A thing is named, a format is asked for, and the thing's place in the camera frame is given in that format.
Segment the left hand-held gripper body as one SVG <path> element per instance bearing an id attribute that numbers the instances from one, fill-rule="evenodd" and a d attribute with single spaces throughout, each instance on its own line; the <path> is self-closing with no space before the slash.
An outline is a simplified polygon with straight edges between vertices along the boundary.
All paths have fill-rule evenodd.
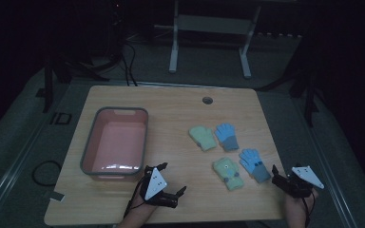
<path id="1" fill-rule="evenodd" d="M 178 196 L 164 192 L 167 182 L 157 167 L 147 166 L 144 171 L 140 196 L 144 203 L 154 206 L 176 208 Z"/>

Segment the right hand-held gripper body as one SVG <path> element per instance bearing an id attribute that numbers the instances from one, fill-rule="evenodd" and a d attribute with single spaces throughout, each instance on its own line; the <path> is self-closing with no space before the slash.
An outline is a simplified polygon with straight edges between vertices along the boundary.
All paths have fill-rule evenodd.
<path id="1" fill-rule="evenodd" d="M 293 167 L 292 173 L 287 177 L 280 173 L 277 177 L 273 175 L 272 183 L 295 199 L 310 197 L 314 186 L 324 188 L 324 184 L 310 166 Z"/>

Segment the person's right hand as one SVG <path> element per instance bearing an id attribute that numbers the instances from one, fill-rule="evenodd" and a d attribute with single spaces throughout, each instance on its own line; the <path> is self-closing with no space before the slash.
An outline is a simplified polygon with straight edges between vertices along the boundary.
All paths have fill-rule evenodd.
<path id="1" fill-rule="evenodd" d="M 286 194 L 284 209 L 287 220 L 306 220 L 306 218 L 313 212 L 317 198 L 318 192 L 315 189 L 312 189 L 310 197 L 304 199 L 295 199 Z"/>

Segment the person's left hand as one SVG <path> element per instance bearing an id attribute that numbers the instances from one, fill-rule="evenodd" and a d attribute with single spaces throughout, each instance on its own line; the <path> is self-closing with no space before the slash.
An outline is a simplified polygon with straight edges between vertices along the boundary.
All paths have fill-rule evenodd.
<path id="1" fill-rule="evenodd" d="M 139 194 L 133 197 L 131 207 L 127 213 L 129 218 L 149 220 L 152 214 L 158 209 L 157 206 L 146 204 Z"/>

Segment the blue glove with dark dots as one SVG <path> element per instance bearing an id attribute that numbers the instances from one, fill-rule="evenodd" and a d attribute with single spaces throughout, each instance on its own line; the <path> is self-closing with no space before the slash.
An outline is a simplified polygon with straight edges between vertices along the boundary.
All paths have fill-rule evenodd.
<path id="1" fill-rule="evenodd" d="M 240 164 L 258 183 L 263 183 L 271 178 L 259 151 L 256 149 L 246 148 L 239 153 Z"/>

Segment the pink basin with grey rim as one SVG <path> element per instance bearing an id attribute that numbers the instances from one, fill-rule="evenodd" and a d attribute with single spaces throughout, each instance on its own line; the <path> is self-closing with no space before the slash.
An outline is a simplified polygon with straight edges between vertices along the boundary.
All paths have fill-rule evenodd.
<path id="1" fill-rule="evenodd" d="M 147 126 L 144 108 L 100 108 L 80 161 L 82 172 L 95 181 L 135 181 L 144 166 Z"/>

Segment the green mitten with face print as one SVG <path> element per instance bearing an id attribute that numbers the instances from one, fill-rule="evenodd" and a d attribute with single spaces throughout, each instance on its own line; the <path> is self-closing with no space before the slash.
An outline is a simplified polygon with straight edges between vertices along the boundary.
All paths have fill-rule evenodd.
<path id="1" fill-rule="evenodd" d="M 231 159 L 227 157 L 221 158 L 214 161 L 212 167 L 229 191 L 240 189 L 244 186 L 239 168 Z"/>

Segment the plain green mitten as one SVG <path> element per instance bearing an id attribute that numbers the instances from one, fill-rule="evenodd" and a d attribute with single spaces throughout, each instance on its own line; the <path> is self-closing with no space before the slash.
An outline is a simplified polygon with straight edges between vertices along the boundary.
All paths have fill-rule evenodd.
<path id="1" fill-rule="evenodd" d="M 210 128 L 202 125 L 197 125 L 188 130 L 191 139 L 201 148 L 202 151 L 207 151 L 217 146 L 213 132 Z"/>

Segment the plain blue glove grey cuff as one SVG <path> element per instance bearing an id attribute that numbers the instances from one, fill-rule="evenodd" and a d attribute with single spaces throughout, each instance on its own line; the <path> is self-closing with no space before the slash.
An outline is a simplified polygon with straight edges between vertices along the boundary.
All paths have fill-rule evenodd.
<path id="1" fill-rule="evenodd" d="M 225 151 L 239 149 L 235 127 L 230 123 L 222 123 L 216 126 L 215 135 Z"/>

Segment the black stand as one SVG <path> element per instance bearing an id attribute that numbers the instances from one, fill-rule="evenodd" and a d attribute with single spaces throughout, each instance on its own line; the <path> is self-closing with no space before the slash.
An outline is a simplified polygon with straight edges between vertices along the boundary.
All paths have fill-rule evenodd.
<path id="1" fill-rule="evenodd" d="M 72 73 L 102 81 L 100 73 L 123 57 L 123 0 L 51 0 L 45 59 L 45 111 L 53 103 L 53 81 L 68 84 Z"/>
<path id="2" fill-rule="evenodd" d="M 304 119 L 309 127 L 313 127 L 313 112 L 315 107 L 317 67 L 300 62 L 291 61 L 284 69 L 283 75 L 274 82 L 256 88 L 256 91 L 269 91 L 291 80 L 294 81 L 289 89 L 292 98 L 305 95 Z"/>

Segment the white metal desk frame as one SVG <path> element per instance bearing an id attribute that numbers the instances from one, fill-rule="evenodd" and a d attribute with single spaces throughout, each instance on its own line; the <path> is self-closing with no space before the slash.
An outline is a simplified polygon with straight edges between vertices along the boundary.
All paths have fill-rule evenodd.
<path id="1" fill-rule="evenodd" d="M 168 71 L 170 73 L 176 73 L 178 67 L 179 57 L 179 31 L 198 31 L 198 32 L 211 32 L 211 33 L 224 33 L 244 35 L 246 40 L 244 44 L 239 48 L 240 64 L 243 73 L 243 77 L 249 79 L 252 77 L 249 61 L 247 58 L 247 52 L 250 47 L 251 40 L 255 34 L 255 28 L 259 20 L 261 6 L 256 6 L 254 14 L 251 19 L 233 19 L 233 18 L 221 18 L 212 16 L 197 16 L 190 14 L 180 14 L 179 0 L 174 0 L 174 13 L 173 13 L 173 40 L 169 61 Z"/>

